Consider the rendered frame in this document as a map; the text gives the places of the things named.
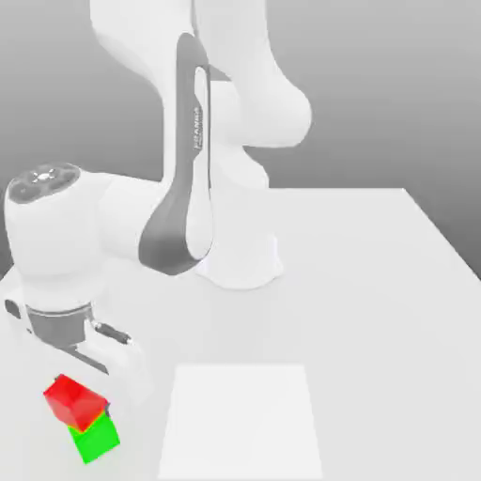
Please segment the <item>small green cube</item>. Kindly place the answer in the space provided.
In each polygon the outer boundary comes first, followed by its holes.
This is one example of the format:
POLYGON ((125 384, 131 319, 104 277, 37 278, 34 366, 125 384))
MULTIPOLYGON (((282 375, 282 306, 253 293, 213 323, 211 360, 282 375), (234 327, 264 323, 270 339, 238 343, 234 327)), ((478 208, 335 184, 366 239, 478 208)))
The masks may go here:
POLYGON ((83 432, 68 427, 69 433, 84 464, 88 464, 120 444, 112 419, 105 413, 83 432))

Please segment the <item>small red cube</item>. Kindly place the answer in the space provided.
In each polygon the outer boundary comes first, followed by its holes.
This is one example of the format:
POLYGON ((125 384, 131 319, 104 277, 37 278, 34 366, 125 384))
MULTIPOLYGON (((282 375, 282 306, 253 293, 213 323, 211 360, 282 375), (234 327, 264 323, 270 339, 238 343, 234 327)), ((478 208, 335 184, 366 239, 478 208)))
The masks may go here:
POLYGON ((58 375, 43 395, 54 416, 80 432, 86 431, 109 405, 104 396, 64 374, 58 375))

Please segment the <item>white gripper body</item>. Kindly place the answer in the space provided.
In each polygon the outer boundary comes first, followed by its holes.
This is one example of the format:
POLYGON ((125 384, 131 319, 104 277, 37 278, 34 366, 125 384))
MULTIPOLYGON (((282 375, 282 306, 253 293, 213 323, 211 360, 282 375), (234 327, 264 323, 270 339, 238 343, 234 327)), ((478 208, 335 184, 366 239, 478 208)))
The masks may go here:
POLYGON ((53 374, 67 375, 112 404, 132 409, 151 396, 147 356, 135 342, 84 342, 63 349, 40 342, 39 356, 53 374))

